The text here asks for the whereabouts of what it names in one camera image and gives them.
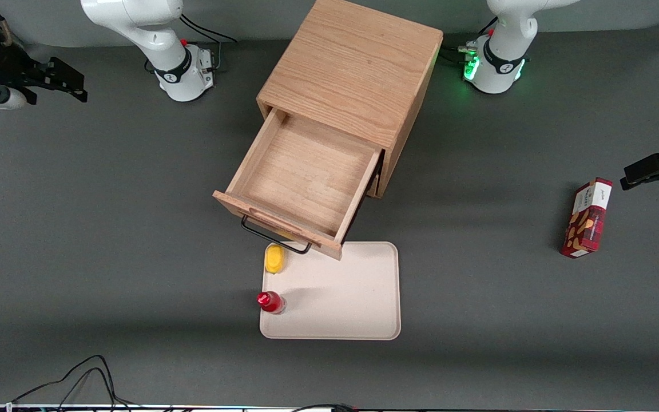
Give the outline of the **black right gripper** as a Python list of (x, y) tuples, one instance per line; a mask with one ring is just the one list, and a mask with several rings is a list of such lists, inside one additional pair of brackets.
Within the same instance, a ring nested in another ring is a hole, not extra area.
[(49, 78), (53, 84), (47, 84), (47, 69), (47, 63), (29, 57), (18, 45), (0, 45), (0, 85), (21, 92), (27, 104), (37, 104), (37, 94), (31, 90), (33, 87), (65, 92), (80, 102), (88, 101), (82, 73), (60, 58), (50, 57)]

